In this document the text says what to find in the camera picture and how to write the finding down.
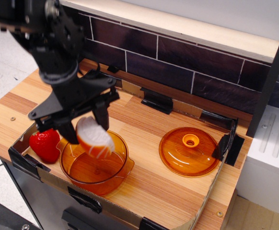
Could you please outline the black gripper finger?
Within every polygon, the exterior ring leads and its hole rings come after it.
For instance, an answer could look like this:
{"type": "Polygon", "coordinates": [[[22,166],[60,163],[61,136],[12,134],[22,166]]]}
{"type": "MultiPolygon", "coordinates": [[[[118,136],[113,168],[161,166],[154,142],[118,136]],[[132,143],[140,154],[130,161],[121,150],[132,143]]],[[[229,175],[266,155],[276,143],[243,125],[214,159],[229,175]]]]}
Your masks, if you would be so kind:
{"type": "Polygon", "coordinates": [[[108,105],[104,102],[97,102],[93,109],[96,122],[105,130],[109,129],[108,105]]]}
{"type": "Polygon", "coordinates": [[[76,131],[71,121],[64,122],[58,126],[59,133],[65,138],[70,144],[78,144],[76,131]]]}

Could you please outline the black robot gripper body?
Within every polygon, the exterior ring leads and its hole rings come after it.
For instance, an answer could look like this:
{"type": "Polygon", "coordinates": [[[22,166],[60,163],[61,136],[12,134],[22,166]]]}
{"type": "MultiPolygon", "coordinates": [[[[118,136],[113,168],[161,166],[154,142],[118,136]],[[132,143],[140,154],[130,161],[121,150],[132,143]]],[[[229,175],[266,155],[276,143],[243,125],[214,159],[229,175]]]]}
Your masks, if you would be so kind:
{"type": "Polygon", "coordinates": [[[78,71],[78,64],[66,73],[39,71],[41,80],[52,88],[49,97],[28,115],[35,121],[39,132],[58,131],[59,124],[93,112],[97,102],[104,101],[109,107],[111,102],[119,99],[114,77],[102,73],[99,68],[82,77],[78,77],[78,71]]]}

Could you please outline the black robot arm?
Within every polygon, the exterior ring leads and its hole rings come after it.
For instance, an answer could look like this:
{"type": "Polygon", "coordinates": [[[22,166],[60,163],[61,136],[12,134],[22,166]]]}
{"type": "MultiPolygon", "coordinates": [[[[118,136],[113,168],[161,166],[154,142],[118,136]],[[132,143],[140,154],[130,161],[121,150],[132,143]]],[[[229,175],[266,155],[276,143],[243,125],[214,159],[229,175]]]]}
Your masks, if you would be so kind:
{"type": "Polygon", "coordinates": [[[100,70],[78,77],[85,37],[81,26],[57,0],[0,0],[0,30],[9,31],[39,67],[52,93],[28,117],[40,132],[55,129],[70,143],[78,142],[72,120],[93,112],[109,128],[108,107],[119,95],[116,80],[100,70]]]}

